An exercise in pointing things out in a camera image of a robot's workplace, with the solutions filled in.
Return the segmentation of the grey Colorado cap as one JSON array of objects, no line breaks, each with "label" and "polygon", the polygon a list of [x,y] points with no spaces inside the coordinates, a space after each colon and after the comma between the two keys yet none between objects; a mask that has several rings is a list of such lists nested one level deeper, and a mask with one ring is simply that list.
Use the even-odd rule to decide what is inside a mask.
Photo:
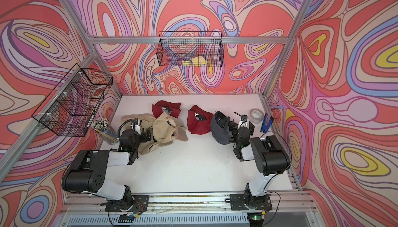
[{"label": "grey Colorado cap", "polygon": [[232,132],[229,124],[230,117],[227,117],[220,111],[216,111],[210,122],[210,129],[213,138],[222,145],[228,145],[232,142]]}]

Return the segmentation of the beige cap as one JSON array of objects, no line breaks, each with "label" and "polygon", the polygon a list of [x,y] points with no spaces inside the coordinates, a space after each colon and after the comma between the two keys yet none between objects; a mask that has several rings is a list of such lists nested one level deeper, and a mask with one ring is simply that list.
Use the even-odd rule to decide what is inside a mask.
[{"label": "beige cap", "polygon": [[153,126],[153,123],[155,122],[156,118],[152,114],[132,114],[132,115],[126,115],[121,118],[120,123],[124,123],[127,120],[138,120],[140,122],[140,126],[142,127],[143,130],[147,130],[148,128]]},{"label": "beige cap", "polygon": [[159,143],[170,143],[174,140],[187,142],[188,137],[184,124],[177,118],[163,112],[153,123],[153,136]]},{"label": "beige cap", "polygon": [[165,147],[165,146],[168,146],[169,144],[170,143],[159,143],[159,142],[154,142],[154,141],[140,143],[138,152],[140,155],[146,155],[146,154],[153,152],[157,148]]}]

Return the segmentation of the red Colorado cap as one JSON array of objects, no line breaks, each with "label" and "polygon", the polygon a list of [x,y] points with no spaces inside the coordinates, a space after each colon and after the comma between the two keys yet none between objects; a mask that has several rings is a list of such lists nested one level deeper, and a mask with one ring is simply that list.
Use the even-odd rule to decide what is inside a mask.
[{"label": "red Colorado cap", "polygon": [[214,114],[194,105],[188,110],[187,126],[191,134],[204,135],[211,131],[210,124]]}]

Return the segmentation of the dark red cap front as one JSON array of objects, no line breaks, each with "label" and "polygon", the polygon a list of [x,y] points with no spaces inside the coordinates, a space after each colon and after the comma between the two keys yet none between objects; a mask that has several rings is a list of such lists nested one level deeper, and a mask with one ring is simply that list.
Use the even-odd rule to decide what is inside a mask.
[{"label": "dark red cap front", "polygon": [[181,103],[172,103],[169,101],[160,100],[154,105],[152,105],[152,114],[155,118],[158,118],[162,113],[167,113],[168,115],[178,118],[181,110]]}]

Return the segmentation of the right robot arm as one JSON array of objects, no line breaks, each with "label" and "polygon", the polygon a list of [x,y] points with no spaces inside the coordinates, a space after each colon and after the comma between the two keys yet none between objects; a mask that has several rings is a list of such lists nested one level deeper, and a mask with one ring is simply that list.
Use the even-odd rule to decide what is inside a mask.
[{"label": "right robot arm", "polygon": [[275,131],[266,131],[260,137],[251,137],[248,128],[238,131],[233,152],[241,162],[254,161],[257,172],[243,193],[230,194],[226,199],[232,211],[268,212],[273,209],[269,188],[276,177],[291,166],[291,154],[281,144],[280,138]]}]

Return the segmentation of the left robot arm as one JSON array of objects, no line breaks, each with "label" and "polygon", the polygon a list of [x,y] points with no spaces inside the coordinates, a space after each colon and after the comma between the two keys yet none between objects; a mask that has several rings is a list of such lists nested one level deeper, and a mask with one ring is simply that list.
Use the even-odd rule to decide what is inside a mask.
[{"label": "left robot arm", "polygon": [[105,211],[140,215],[147,211],[148,196],[134,196],[131,188],[107,177],[110,167],[131,166],[138,159],[138,148],[152,140],[152,129],[141,134],[128,129],[118,133],[117,150],[82,150],[62,176],[61,187],[70,193],[93,194],[104,198]]}]

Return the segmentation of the clear tape roll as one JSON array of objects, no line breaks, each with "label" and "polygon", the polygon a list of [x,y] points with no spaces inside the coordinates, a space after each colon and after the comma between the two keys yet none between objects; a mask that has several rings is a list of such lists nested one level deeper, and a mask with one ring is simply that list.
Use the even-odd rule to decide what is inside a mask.
[{"label": "clear tape roll", "polygon": [[259,124],[263,121],[265,114],[260,109],[252,109],[249,112],[248,118],[254,124]]}]

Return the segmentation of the cup of pencils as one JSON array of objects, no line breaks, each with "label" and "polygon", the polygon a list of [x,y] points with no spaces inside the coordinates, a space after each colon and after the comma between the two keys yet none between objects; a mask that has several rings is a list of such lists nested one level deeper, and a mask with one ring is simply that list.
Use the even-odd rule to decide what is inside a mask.
[{"label": "cup of pencils", "polygon": [[91,127],[109,144],[116,145],[119,140],[116,131],[114,131],[106,118],[94,119]]}]

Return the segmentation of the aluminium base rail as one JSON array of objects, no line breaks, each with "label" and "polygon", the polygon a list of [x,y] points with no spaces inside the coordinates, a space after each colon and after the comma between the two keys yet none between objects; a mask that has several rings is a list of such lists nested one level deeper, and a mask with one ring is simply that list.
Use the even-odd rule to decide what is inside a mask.
[{"label": "aluminium base rail", "polygon": [[131,212],[106,212],[105,200],[87,195],[67,197],[56,227],[323,227],[309,193],[270,193],[264,207],[233,211],[231,192],[149,193],[138,217]]}]

